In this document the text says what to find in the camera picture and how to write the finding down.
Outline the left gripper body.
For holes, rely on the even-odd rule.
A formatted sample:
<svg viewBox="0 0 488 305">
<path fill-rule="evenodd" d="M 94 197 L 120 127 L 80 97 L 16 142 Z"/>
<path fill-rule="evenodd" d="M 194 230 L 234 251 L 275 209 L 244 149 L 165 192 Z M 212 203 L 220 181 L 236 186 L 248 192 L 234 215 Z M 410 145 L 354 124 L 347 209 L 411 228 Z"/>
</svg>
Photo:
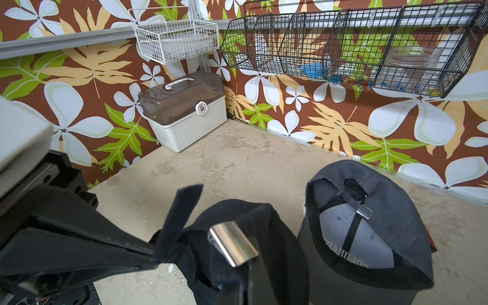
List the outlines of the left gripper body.
<svg viewBox="0 0 488 305">
<path fill-rule="evenodd" d="M 97 208 L 80 170 L 66 154 L 48 147 L 48 122 L 34 111 L 1 99 L 1 211 L 40 185 L 77 194 Z M 15 295 L 1 290 L 2 304 L 98 304 L 93 283 L 50 296 Z"/>
</svg>

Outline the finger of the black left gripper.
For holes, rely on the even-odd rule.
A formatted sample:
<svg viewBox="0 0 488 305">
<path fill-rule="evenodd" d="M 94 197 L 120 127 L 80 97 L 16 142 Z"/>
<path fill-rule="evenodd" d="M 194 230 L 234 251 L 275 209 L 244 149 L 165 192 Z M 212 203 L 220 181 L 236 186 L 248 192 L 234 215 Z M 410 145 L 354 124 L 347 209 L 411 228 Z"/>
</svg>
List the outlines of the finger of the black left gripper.
<svg viewBox="0 0 488 305">
<path fill-rule="evenodd" d="M 156 269 L 154 251 L 66 189 L 37 186 L 1 211 L 1 290 L 11 294 L 50 296 Z"/>
</svg>

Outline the black baseball cap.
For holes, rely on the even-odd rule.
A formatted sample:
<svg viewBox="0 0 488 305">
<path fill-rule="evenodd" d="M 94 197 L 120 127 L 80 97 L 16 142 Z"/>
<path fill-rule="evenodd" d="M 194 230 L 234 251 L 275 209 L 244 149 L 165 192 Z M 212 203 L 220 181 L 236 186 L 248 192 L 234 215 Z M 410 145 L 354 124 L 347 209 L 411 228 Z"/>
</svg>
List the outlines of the black baseball cap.
<svg viewBox="0 0 488 305">
<path fill-rule="evenodd" d="M 189 224 L 202 191 L 178 190 L 153 258 L 179 268 L 197 304 L 307 304 L 305 254 L 272 205 L 223 200 Z"/>
</svg>

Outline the dark grey baseball cap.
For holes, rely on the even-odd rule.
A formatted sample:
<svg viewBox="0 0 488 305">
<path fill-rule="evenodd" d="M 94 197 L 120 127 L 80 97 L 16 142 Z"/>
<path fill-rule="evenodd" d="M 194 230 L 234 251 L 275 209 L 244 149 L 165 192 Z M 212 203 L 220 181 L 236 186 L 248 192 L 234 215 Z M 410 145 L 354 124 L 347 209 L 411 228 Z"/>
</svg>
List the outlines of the dark grey baseball cap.
<svg viewBox="0 0 488 305">
<path fill-rule="evenodd" d="M 306 185 L 298 240 L 312 304 L 411 304 L 434 287 L 428 230 L 407 193 L 354 160 Z"/>
</svg>

